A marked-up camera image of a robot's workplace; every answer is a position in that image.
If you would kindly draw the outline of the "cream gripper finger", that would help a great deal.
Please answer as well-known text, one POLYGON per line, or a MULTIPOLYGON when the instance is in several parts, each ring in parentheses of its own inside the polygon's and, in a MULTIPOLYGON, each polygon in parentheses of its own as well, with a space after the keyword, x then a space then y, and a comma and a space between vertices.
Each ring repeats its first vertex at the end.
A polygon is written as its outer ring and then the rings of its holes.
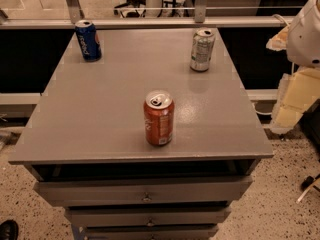
POLYGON ((288 26, 280 30, 275 36, 268 40, 266 48, 273 51, 285 50, 287 47, 288 30, 288 26))
POLYGON ((276 134, 286 134, 319 98, 319 68, 299 67, 292 75, 284 74, 272 110, 270 130, 276 134))

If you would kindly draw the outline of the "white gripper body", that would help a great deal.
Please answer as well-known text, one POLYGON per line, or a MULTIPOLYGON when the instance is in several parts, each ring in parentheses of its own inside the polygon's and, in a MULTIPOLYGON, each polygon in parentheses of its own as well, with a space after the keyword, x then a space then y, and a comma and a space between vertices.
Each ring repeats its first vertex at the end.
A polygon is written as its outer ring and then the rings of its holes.
POLYGON ((290 24, 287 58, 306 67, 320 67, 320 0, 308 0, 290 24))

